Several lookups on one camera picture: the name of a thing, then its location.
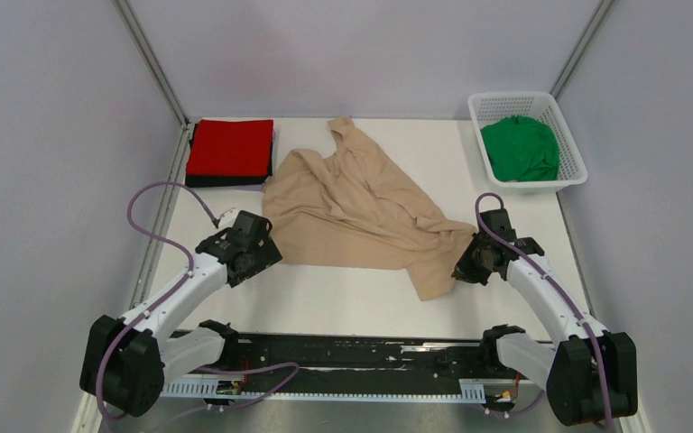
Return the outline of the beige t shirt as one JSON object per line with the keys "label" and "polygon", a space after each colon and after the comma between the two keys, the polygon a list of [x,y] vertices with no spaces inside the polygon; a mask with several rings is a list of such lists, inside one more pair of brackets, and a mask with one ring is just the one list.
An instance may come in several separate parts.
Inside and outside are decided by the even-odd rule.
{"label": "beige t shirt", "polygon": [[297,148],[263,188],[286,263],[405,270],[420,300],[452,291],[475,228],[447,218],[349,116],[328,121],[328,157]]}

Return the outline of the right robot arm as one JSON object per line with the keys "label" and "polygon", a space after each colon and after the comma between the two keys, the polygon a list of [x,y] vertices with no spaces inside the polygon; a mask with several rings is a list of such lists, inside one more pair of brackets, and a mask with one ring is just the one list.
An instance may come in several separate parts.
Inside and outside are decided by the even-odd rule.
{"label": "right robot arm", "polygon": [[581,309],[551,269],[543,249],[517,237],[505,208],[479,212],[478,230],[458,260],[458,281],[485,285],[494,274],[528,303],[547,330],[551,346],[517,326],[483,334],[483,371],[502,376],[512,369],[544,392],[565,426],[598,423],[637,413],[637,349],[625,332],[612,332]]}

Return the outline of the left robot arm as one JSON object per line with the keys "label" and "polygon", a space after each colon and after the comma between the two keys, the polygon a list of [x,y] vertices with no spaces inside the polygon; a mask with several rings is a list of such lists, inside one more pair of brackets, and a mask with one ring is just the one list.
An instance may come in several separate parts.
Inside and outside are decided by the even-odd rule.
{"label": "left robot arm", "polygon": [[282,260],[272,222],[232,208],[219,230],[202,240],[184,270],[119,318],[99,317],[91,326],[79,377],[82,391],[125,415],[139,417],[165,385],[204,365],[233,371],[240,348],[229,326],[208,320],[175,336],[179,325],[207,297],[236,287]]}

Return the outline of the green t shirt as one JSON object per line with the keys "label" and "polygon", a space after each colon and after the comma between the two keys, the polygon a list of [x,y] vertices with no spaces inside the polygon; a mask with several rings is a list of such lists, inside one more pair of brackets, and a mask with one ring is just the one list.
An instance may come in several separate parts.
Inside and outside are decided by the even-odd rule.
{"label": "green t shirt", "polygon": [[559,175],[559,143],[538,120],[514,115],[480,131],[494,176],[501,182],[553,181]]}

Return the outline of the white plastic basket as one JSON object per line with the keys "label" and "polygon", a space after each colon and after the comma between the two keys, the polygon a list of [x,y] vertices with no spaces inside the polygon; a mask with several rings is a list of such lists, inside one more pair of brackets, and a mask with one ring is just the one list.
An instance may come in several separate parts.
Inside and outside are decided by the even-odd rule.
{"label": "white plastic basket", "polygon": [[[475,93],[468,97],[467,105],[485,177],[495,192],[503,195],[553,194],[587,180],[585,163],[559,105],[551,94],[527,90]],[[481,129],[513,115],[531,117],[547,125],[554,133],[559,147],[559,170],[556,180],[502,182],[494,175]]]}

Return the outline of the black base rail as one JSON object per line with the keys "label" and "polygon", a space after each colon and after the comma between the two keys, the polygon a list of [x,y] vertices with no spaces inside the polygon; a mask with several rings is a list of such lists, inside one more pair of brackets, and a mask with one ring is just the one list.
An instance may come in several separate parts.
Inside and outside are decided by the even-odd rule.
{"label": "black base rail", "polygon": [[234,387],[251,392],[453,394],[473,380],[491,396],[526,379],[477,339],[243,333],[210,368],[239,372]]}

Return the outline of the left aluminium frame post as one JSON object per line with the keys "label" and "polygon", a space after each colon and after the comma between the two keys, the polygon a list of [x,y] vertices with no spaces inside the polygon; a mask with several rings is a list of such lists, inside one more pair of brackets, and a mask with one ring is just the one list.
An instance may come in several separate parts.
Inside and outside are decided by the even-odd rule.
{"label": "left aluminium frame post", "polygon": [[179,101],[179,98],[176,95],[176,92],[168,80],[161,63],[159,62],[157,55],[150,44],[145,30],[137,17],[132,3],[128,0],[113,0],[112,3],[120,14],[126,30],[133,39],[134,45],[143,57],[145,65],[150,71],[156,86],[166,102],[166,105],[179,125],[182,128],[186,128],[189,124],[189,117],[187,116],[181,102]]}

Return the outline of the aluminium frame post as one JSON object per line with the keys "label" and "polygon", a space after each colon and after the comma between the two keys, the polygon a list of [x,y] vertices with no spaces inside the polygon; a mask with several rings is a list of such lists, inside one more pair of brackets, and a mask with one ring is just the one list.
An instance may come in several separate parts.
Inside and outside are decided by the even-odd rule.
{"label": "aluminium frame post", "polygon": [[578,36],[575,45],[550,89],[550,94],[555,99],[559,100],[616,4],[616,0],[599,0],[596,2],[593,13],[590,15],[585,27]]}
{"label": "aluminium frame post", "polygon": [[179,125],[182,128],[186,128],[189,124],[189,117],[187,116],[181,102],[179,101],[179,98],[176,95],[176,92],[168,80],[161,63],[159,62],[157,55],[150,44],[145,30],[137,17],[132,3],[128,0],[113,0],[112,3],[120,14],[126,30],[133,39],[134,45],[143,57],[145,65],[150,71],[156,86],[166,102],[166,105]]}

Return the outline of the right aluminium frame post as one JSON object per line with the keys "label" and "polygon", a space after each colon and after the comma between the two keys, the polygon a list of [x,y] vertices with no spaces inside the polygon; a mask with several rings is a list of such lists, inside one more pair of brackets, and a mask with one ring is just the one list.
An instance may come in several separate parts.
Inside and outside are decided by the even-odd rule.
{"label": "right aluminium frame post", "polygon": [[616,4],[616,0],[599,0],[596,2],[593,13],[590,15],[585,27],[578,36],[575,45],[550,89],[550,94],[555,99],[559,100]]}

